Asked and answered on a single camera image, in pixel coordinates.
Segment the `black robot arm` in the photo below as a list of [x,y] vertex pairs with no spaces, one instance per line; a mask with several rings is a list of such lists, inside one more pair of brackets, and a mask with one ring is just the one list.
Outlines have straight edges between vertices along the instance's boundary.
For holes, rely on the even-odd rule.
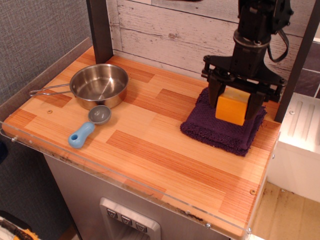
[[215,117],[236,125],[256,117],[264,102],[278,102],[287,80],[264,63],[288,54],[283,28],[293,15],[288,0],[240,0],[239,23],[233,34],[232,56],[206,55],[202,77],[208,81],[209,103]]

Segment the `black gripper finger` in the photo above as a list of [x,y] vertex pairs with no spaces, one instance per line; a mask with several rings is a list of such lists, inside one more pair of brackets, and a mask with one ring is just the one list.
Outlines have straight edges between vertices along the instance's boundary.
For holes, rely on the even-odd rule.
[[250,94],[247,102],[245,120],[251,120],[256,116],[264,100],[265,100],[265,94],[262,92]]
[[210,78],[208,81],[208,97],[209,103],[213,108],[217,107],[219,96],[224,93],[226,85],[224,82]]

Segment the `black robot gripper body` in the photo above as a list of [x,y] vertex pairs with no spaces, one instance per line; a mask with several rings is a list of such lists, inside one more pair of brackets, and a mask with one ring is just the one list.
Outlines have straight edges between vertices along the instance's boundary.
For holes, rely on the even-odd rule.
[[270,42],[271,35],[253,40],[239,32],[233,35],[235,42],[232,56],[206,55],[201,76],[223,82],[226,86],[252,93],[264,93],[264,102],[279,102],[287,80],[271,71],[264,63],[265,54],[273,62],[280,62],[286,56],[285,51],[279,58],[273,59]]

